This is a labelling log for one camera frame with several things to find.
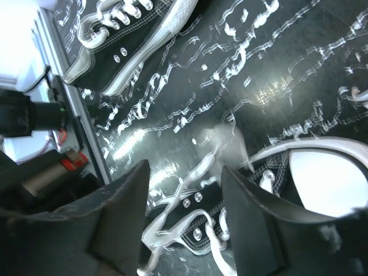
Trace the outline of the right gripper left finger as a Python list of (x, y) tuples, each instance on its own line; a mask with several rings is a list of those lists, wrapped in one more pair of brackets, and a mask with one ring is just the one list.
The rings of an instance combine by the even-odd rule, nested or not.
[(53, 212), (1, 210), (2, 275), (136, 275), (150, 164)]

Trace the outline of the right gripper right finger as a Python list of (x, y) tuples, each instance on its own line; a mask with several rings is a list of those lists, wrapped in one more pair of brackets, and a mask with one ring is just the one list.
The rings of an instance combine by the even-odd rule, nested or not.
[(221, 187), (238, 275), (367, 274), (367, 209), (311, 212), (227, 166)]

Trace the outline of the black sneaker with white laces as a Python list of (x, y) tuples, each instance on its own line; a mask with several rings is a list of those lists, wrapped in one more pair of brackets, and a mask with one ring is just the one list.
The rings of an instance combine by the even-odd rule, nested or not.
[(367, 144), (341, 137), (290, 139), (249, 156), (241, 132), (229, 125), (204, 129), (210, 152), (159, 203), (142, 235), (150, 250), (138, 275), (156, 268), (174, 243), (195, 255), (211, 253), (223, 275), (238, 275), (221, 173), (229, 167), (263, 190), (306, 210), (343, 217), (367, 209)]

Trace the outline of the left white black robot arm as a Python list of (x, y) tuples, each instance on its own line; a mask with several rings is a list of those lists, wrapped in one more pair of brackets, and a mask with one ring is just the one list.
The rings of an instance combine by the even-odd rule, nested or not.
[(33, 131), (53, 131), (65, 126), (68, 114), (58, 102), (33, 102), (30, 96), (1, 90), (1, 136), (25, 137)]

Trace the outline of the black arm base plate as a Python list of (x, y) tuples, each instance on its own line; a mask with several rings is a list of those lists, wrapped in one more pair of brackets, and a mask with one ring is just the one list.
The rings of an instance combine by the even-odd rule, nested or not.
[(87, 106), (79, 91), (64, 84), (61, 76), (50, 71), (47, 97), (50, 102), (59, 102), (67, 113), (64, 124), (66, 134), (59, 138), (59, 132), (53, 132), (58, 150), (66, 152), (74, 149), (82, 152), (90, 161), (87, 171), (94, 174), (104, 185), (109, 184), (112, 178), (97, 142)]

